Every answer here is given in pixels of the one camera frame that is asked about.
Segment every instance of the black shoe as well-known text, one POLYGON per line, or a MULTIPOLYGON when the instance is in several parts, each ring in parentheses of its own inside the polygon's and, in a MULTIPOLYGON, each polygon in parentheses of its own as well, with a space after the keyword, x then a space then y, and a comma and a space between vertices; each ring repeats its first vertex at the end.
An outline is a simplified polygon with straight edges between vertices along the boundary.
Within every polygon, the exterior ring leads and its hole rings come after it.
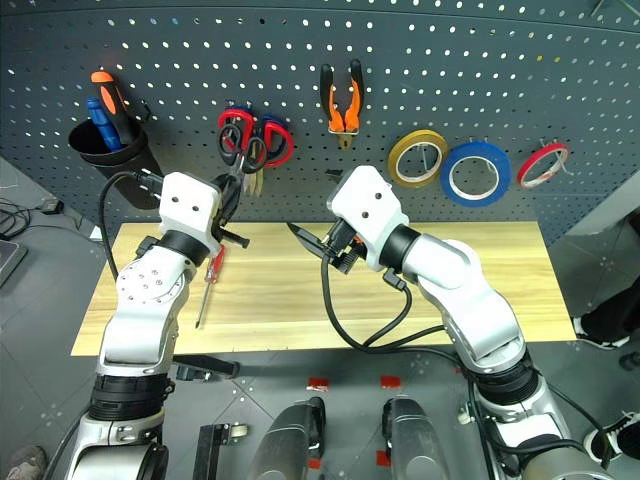
POLYGON ((620 348, 622 345, 627 343, 631 337, 623 337, 620 340, 616 340, 615 342, 606 342, 604 340, 600 340, 598 338, 592 337, 582 328, 582 317, 573 317, 571 319, 571 323, 573 324, 573 331, 576 333, 576 337, 578 340, 582 340, 594 347, 600 348, 601 350, 615 350, 616 348, 620 348))
MULTIPOLYGON (((611 460, 618 458, 622 453, 640 460, 639 413, 624 413, 617 422, 605 427, 604 431, 611 445, 611 460)), ((584 438, 584 448, 593 461, 602 461, 604 444, 597 430, 588 433, 584 438)))

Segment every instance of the tape roll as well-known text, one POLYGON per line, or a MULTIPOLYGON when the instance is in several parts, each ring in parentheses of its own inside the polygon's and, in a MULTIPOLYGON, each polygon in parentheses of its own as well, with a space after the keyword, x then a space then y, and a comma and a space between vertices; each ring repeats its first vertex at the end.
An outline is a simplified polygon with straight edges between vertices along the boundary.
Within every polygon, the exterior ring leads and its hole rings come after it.
POLYGON ((509 157, 500 148, 487 142, 470 142, 460 145, 449 152, 440 172, 442 189, 451 200, 465 207, 486 207, 497 202, 511 183, 511 163, 509 157), (480 159, 488 162, 496 175, 495 184, 486 192, 470 194, 463 192, 453 181, 453 172, 458 164, 467 159, 480 159))
POLYGON ((387 158, 389 174, 393 181, 404 187, 418 188, 433 181, 442 166, 442 162, 449 154, 449 145, 442 135, 433 130, 416 130, 405 135, 396 143, 387 158), (413 147, 431 146, 436 149, 438 156, 433 167, 417 177, 409 177, 400 172, 400 161, 405 153, 413 147))
POLYGON ((522 165, 520 170, 518 171, 518 176, 516 177, 518 183, 524 188, 535 188, 538 185, 543 184, 551 177, 553 177, 556 173, 564 168, 564 164, 567 163, 569 158, 569 147, 567 147, 564 143, 550 143, 549 145, 545 145, 540 150, 537 150, 529 157, 529 159, 522 165), (549 167, 549 169, 540 175, 537 178, 532 180, 525 180, 525 177, 529 173, 529 171, 542 159, 548 157, 549 155, 558 155, 558 160, 549 167))

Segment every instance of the screwdriver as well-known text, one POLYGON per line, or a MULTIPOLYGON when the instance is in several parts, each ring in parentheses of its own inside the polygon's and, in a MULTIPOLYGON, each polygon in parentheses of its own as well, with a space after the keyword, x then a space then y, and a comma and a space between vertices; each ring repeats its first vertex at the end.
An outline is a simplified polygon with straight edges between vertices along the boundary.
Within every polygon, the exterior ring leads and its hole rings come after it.
POLYGON ((200 311, 198 312, 198 318, 196 320, 196 328, 200 327, 204 309, 207 307, 207 299, 209 298, 209 289, 211 288, 211 284, 218 281, 218 275, 220 275, 220 269, 222 268, 222 261, 224 260, 225 251, 225 246, 220 245, 220 253, 217 257, 209 260, 209 265, 207 265, 207 271, 204 274, 204 281, 207 285, 206 287, 204 287, 204 295, 202 297, 200 311))
POLYGON ((98 93, 102 99, 105 112, 113 126, 116 127, 120 142, 123 145, 131 145, 135 138, 115 78, 108 72, 98 70, 91 74, 91 82, 98 87, 98 93))

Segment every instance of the cable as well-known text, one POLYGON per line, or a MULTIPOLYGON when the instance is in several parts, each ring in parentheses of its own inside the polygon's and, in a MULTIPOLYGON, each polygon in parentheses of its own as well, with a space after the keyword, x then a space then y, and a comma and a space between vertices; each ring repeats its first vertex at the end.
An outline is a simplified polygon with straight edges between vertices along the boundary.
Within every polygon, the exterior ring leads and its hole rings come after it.
MULTIPOLYGON (((475 404, 475 393, 472 392, 474 388, 473 380, 471 378, 467 378, 467 389, 469 390, 469 403, 471 404, 471 398, 473 397, 475 404)), ((493 468, 494 462, 491 457, 491 452, 489 451, 489 442, 487 441, 487 436, 483 428, 480 428, 480 417, 477 416, 477 412, 473 410, 471 407, 471 413, 476 419, 476 423, 478 424, 478 436, 480 437, 480 445, 482 446, 482 456, 484 457, 484 464, 487 467, 487 475, 491 480, 495 480, 495 470, 493 468)))
POLYGON ((64 449, 67 447, 67 444, 71 440, 71 437, 73 437, 73 433, 78 428, 78 425, 80 425, 80 420, 82 420, 82 416, 85 413, 87 413, 88 410, 89 410, 89 405, 84 407, 82 411, 78 414, 78 416, 73 420, 73 423, 69 425, 69 428, 64 433, 62 440, 60 440, 60 443, 56 447, 56 451, 54 452, 53 456, 49 460, 49 464, 47 465, 47 469, 44 471, 42 480, 51 480, 51 478, 53 478, 53 472, 56 469, 58 462, 60 461, 62 452, 64 452, 64 449))
POLYGON ((384 337, 387 333, 389 333, 391 330, 393 330, 398 325, 400 325, 400 322, 402 322, 402 320, 405 319, 405 317, 409 313, 409 310, 411 310, 411 304, 412 304, 412 301, 413 301, 412 297, 411 297, 411 290, 409 290, 409 287, 407 287, 407 285, 405 284, 404 287, 402 287, 402 291, 404 292, 405 297, 406 297, 406 302, 404 304, 404 308, 402 309, 402 311, 398 314, 398 316, 396 318, 391 320, 388 324, 386 324, 384 327, 382 327, 376 333, 374 333, 369 338, 367 338, 363 343, 363 345, 365 347, 368 347, 369 345, 374 343, 376 340, 379 340, 380 338, 384 337))
POLYGON ((547 385, 549 386, 549 389, 553 393, 555 393, 558 397, 560 397, 562 400, 564 400, 570 406, 572 406, 574 409, 576 409, 580 414, 582 414, 582 416, 584 418, 586 418, 589 421, 589 423, 591 423, 591 425, 593 425, 595 427, 595 429, 598 431, 598 433, 602 437, 602 443, 603 443, 603 446, 604 446, 604 449, 602 450, 602 460, 600 462, 600 466, 606 470, 609 467, 609 462, 611 462, 612 449, 611 449, 611 444, 609 443, 609 438, 607 437, 607 432, 605 432, 604 427, 602 425, 600 425, 600 423, 598 423, 598 421, 593 416, 591 416, 591 414, 589 412, 587 412, 584 408, 582 408, 574 400, 569 398, 568 395, 566 395, 565 393, 563 393, 560 390, 558 390, 556 387, 551 385, 549 382, 547 382, 547 385))
POLYGON ((7 221, 11 221, 10 225, 0 232, 0 237, 6 240, 11 240, 24 232, 31 223, 31 211, 38 210, 38 208, 23 207, 6 198, 0 198, 0 205, 2 206, 0 207, 0 213, 6 215, 5 218, 0 220, 0 226, 7 221))
POLYGON ((442 352, 440 350, 436 350, 429 347, 405 347, 400 348, 401 345, 410 342, 412 340, 416 340, 424 335, 429 333, 433 333, 434 331, 440 331, 441 326, 427 328, 426 330, 422 330, 421 332, 414 333, 413 335, 409 335, 407 337, 401 338, 400 340, 396 340, 395 342, 391 342, 385 345, 379 345, 376 347, 371 347, 368 345, 363 345, 354 340, 344 328, 340 324, 338 317, 336 316, 336 312, 333 309, 333 303, 331 302, 331 288, 329 285, 329 256, 322 256, 322 263, 320 265, 320 277, 322 280, 322 298, 324 299, 324 307, 327 311, 327 316, 329 317, 329 321, 331 325, 335 329, 335 331, 340 335, 340 337, 347 342, 351 347, 365 353, 399 353, 399 352, 431 352, 435 355, 440 355, 441 357, 447 358, 448 360, 454 362, 455 364, 459 364, 459 361, 453 355, 450 355, 446 352, 442 352))
POLYGON ((102 187, 102 190, 100 191, 100 198, 98 199, 98 228, 100 229, 100 236, 102 237, 102 243, 104 245, 104 253, 107 257, 107 263, 109 264, 111 275, 113 275, 114 280, 118 279, 118 267, 116 266, 116 261, 113 259, 111 244, 109 243, 109 237, 107 236, 107 226, 104 220, 104 209, 109 189, 123 178, 133 178, 134 180, 137 179, 135 173, 133 172, 115 173, 111 178, 109 178, 109 180, 107 180, 107 182, 102 187))
MULTIPOLYGON (((472 380, 468 379, 467 382, 470 387, 473 386, 472 380)), ((478 429, 482 431, 481 436, 484 436, 484 438, 487 439, 491 446, 496 450, 513 455, 530 455, 546 452, 547 450, 551 450, 553 448, 573 447, 583 453, 585 452, 584 447, 580 443, 568 438, 550 440, 542 445, 534 445, 531 447, 509 447, 487 432, 484 425, 484 418, 480 415, 480 411, 478 410, 478 405, 476 403, 476 394, 473 388, 469 388, 469 403, 471 406, 472 414, 476 419, 476 423, 478 424, 478 429)))

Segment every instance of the red tape roll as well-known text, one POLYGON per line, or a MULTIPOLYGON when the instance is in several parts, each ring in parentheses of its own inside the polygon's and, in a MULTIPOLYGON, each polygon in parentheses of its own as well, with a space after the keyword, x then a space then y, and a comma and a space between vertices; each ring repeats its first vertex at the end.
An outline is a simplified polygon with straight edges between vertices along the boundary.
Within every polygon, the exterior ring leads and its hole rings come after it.
POLYGON ((545 145, 543 148, 537 150, 533 155, 531 155, 526 162, 524 162, 524 165, 522 165, 522 168, 518 171, 518 183, 524 188, 535 188, 562 170, 564 164, 567 163, 568 158, 569 148, 564 143, 550 143, 549 145, 545 145), (551 165, 546 172, 533 180, 525 180, 527 173, 529 173, 529 170, 531 170, 536 163, 548 155, 555 155, 556 153, 560 154, 560 158, 551 165))

